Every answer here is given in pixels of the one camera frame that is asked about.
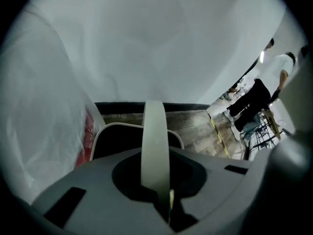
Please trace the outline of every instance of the man's arm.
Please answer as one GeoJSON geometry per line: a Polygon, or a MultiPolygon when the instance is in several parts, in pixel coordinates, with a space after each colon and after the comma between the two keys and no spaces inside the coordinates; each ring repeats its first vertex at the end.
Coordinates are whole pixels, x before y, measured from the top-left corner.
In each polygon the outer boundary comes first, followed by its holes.
{"type": "Polygon", "coordinates": [[[281,91],[284,87],[285,81],[287,80],[288,73],[285,70],[282,70],[280,72],[280,78],[279,78],[279,86],[278,89],[281,91]]]}
{"type": "Polygon", "coordinates": [[[277,90],[273,93],[273,96],[270,98],[270,100],[268,101],[268,104],[272,104],[274,101],[277,100],[278,95],[280,93],[280,90],[277,88],[277,90]]]}

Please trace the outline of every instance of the black pants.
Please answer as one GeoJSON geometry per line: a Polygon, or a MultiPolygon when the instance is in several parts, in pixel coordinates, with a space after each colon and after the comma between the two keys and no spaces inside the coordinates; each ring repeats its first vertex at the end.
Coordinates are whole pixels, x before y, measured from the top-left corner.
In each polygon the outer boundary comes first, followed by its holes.
{"type": "Polygon", "coordinates": [[[228,107],[230,115],[233,117],[249,105],[249,107],[242,112],[240,118],[235,121],[237,130],[242,131],[246,123],[262,110],[269,99],[270,94],[268,89],[260,79],[256,79],[250,91],[239,98],[236,103],[228,107]]]}

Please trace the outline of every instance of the white plastic sheet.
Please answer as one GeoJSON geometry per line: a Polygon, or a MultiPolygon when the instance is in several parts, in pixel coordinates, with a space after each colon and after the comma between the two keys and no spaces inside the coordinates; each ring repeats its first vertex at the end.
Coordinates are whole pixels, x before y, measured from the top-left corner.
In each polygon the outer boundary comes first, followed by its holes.
{"type": "Polygon", "coordinates": [[[94,133],[104,125],[77,83],[59,36],[31,5],[1,49],[0,101],[2,173],[28,203],[74,168],[87,112],[94,133]]]}
{"type": "Polygon", "coordinates": [[[251,66],[280,0],[31,0],[94,102],[211,104],[251,66]]]}

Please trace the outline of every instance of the yellow tape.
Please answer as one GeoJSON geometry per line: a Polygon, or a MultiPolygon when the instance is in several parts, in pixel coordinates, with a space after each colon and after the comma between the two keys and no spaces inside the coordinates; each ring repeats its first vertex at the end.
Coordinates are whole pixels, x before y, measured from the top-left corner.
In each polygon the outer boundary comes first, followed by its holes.
{"type": "Polygon", "coordinates": [[[219,137],[219,140],[220,140],[220,142],[221,142],[221,144],[222,144],[222,146],[223,146],[223,148],[224,148],[224,152],[225,152],[226,156],[229,158],[229,154],[228,154],[226,145],[225,145],[225,143],[224,143],[224,140],[223,140],[223,138],[222,138],[222,136],[221,136],[221,134],[220,134],[218,128],[216,127],[215,122],[213,121],[213,118],[211,118],[210,114],[208,114],[208,115],[209,115],[209,117],[210,117],[210,119],[211,119],[211,123],[212,123],[212,125],[213,125],[213,127],[214,127],[214,129],[215,129],[215,131],[216,131],[216,133],[217,133],[217,136],[219,137]]]}

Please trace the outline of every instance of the curved white handle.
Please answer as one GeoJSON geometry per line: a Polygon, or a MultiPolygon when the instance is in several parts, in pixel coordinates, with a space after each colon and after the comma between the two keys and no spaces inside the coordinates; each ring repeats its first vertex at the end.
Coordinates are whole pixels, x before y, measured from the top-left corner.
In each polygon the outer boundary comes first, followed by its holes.
{"type": "Polygon", "coordinates": [[[170,159],[162,102],[146,102],[143,126],[141,185],[157,192],[159,204],[169,204],[170,159]]]}

